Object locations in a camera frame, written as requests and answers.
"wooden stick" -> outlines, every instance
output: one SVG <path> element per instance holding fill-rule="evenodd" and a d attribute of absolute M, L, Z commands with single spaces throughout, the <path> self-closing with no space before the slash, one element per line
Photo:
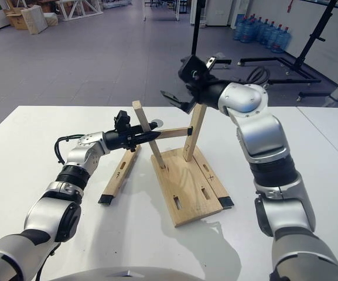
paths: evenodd
<path fill-rule="evenodd" d="M 231 208 L 234 205 L 232 199 L 197 146 L 194 149 L 193 158 L 203 172 L 204 177 L 208 181 L 208 184 L 217 196 L 222 207 L 224 209 Z"/>
<path fill-rule="evenodd" d="M 196 104 L 191 118 L 190 126 L 193 128 L 192 135 L 186 139 L 185 147 L 183 149 L 183 157 L 186 161 L 191 161 L 193 156 L 193 150 L 196 146 L 197 138 L 199 137 L 200 129 L 203 124 L 204 116 L 206 112 L 206 105 Z"/>
<path fill-rule="evenodd" d="M 136 146 L 135 152 L 131 152 L 127 150 L 120 163 L 118 164 L 114 174 L 112 174 L 108 185 L 105 187 L 104 192 L 102 193 L 100 200 L 98 201 L 99 204 L 102 205 L 110 205 L 111 200 L 117 196 L 118 191 L 120 190 L 124 179 L 126 178 L 128 172 L 134 165 L 134 160 L 138 155 L 140 150 L 140 145 Z"/>
<path fill-rule="evenodd" d="M 141 107 L 140 101 L 133 101 L 132 107 L 135 110 L 135 113 L 139 119 L 140 125 L 144 132 L 149 132 L 151 130 L 151 127 L 149 126 L 148 120 L 146 119 L 145 113 L 143 108 Z M 149 145 L 151 146 L 151 149 L 153 151 L 153 154 L 155 155 L 158 165 L 164 169 L 165 168 L 165 162 L 162 159 L 161 153 L 158 149 L 157 143 L 153 140 L 149 142 Z"/>
<path fill-rule="evenodd" d="M 192 127 L 182 127 L 176 129 L 167 129 L 156 131 L 161 134 L 156 139 L 167 139 L 167 138 L 175 138 L 177 136 L 190 136 L 192 134 Z"/>

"blue water bottle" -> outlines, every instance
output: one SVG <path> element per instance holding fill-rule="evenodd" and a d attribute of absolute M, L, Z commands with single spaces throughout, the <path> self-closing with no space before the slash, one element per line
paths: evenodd
<path fill-rule="evenodd" d="M 281 34 L 278 35 L 274 42 L 271 51 L 273 53 L 283 53 L 286 50 L 287 44 L 290 41 L 291 35 L 288 33 L 288 28 L 285 28 Z"/>
<path fill-rule="evenodd" d="M 260 44 L 266 45 L 268 43 L 268 40 L 270 38 L 270 33 L 274 30 L 274 21 L 271 22 L 270 26 L 265 28 L 264 34 L 262 35 L 262 39 L 260 41 Z"/>
<path fill-rule="evenodd" d="M 253 32 L 254 32 L 254 23 L 255 21 L 252 19 L 252 21 L 247 22 L 247 24 L 244 26 L 243 35 L 240 39 L 240 42 L 242 43 L 251 43 Z"/>
<path fill-rule="evenodd" d="M 258 30 L 260 29 L 261 25 L 262 25 L 262 23 L 261 23 L 261 17 L 259 17 L 258 21 L 256 21 L 255 24 L 254 24 L 254 30 L 253 30 L 252 40 L 256 40 L 256 37 L 257 37 L 257 34 L 258 34 Z"/>
<path fill-rule="evenodd" d="M 256 41 L 259 41 L 259 42 L 261 41 L 262 35 L 264 34 L 265 28 L 267 27 L 268 27 L 268 19 L 266 19 L 265 22 L 258 27 Z"/>
<path fill-rule="evenodd" d="M 243 20 L 239 21 L 237 23 L 237 28 L 234 33 L 234 40 L 240 40 L 243 35 L 243 30 L 245 26 L 245 21 L 247 20 L 246 17 L 243 18 Z"/>
<path fill-rule="evenodd" d="M 268 43 L 265 46 L 265 48 L 271 49 L 271 47 L 273 46 L 274 42 L 276 41 L 278 35 L 282 32 L 281 27 L 282 27 L 282 25 L 278 25 L 278 28 L 274 29 L 270 33 L 270 37 L 269 37 Z"/>

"cardboard box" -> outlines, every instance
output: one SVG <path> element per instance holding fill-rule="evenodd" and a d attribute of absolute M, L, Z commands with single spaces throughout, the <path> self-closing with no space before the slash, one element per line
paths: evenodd
<path fill-rule="evenodd" d="M 4 10 L 10 25 L 18 30 L 28 30 L 26 22 L 21 14 L 21 10 L 24 8 L 12 8 L 10 10 Z"/>
<path fill-rule="evenodd" d="M 56 13 L 44 13 L 44 17 L 48 26 L 58 25 L 58 17 Z"/>
<path fill-rule="evenodd" d="M 34 5 L 32 8 L 21 10 L 30 34 L 39 34 L 47 28 L 46 19 L 41 7 Z"/>

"gray floor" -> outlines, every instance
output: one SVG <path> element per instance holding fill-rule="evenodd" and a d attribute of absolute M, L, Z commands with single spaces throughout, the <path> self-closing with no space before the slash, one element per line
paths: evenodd
<path fill-rule="evenodd" d="M 142 21 L 141 0 L 105 10 L 103 15 L 60 22 L 39 35 L 12 27 L 0 30 L 0 122 L 18 105 L 168 106 L 159 90 L 185 92 L 177 77 L 180 59 L 190 52 L 193 27 L 189 16 L 162 8 L 147 8 Z M 229 70 L 214 70 L 220 78 L 247 78 L 255 65 L 238 67 L 241 57 L 271 56 L 257 43 L 232 39 L 230 28 L 200 30 L 197 54 L 205 59 L 217 52 L 233 60 Z M 285 70 L 269 63 L 272 77 Z M 332 90 L 328 82 L 312 90 Z M 307 85 L 275 85 L 269 89 L 272 106 L 295 106 Z M 321 106 L 323 98 L 308 98 L 303 106 Z"/>

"wooden frame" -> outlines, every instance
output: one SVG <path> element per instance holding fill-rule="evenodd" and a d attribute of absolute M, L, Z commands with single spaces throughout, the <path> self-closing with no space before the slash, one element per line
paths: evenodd
<path fill-rule="evenodd" d="M 143 131 L 150 131 L 151 128 L 140 101 L 134 101 L 132 107 Z M 155 140 L 149 142 L 153 151 L 151 161 L 175 227 L 218 213 L 234 205 L 227 190 L 196 146 L 205 112 L 206 106 L 197 104 L 193 110 L 189 127 L 158 131 L 161 132 L 161 135 L 156 139 L 187 135 L 183 148 L 161 153 Z M 132 159 L 126 154 L 127 152 L 121 163 L 126 159 Z M 120 172 L 118 169 L 121 163 L 109 181 L 100 201 L 103 197 L 105 201 L 111 201 L 117 195 L 123 179 L 128 173 L 126 171 L 123 174 L 124 177 L 117 180 L 116 175 Z M 132 160 L 128 163 L 128 169 L 130 169 Z"/>

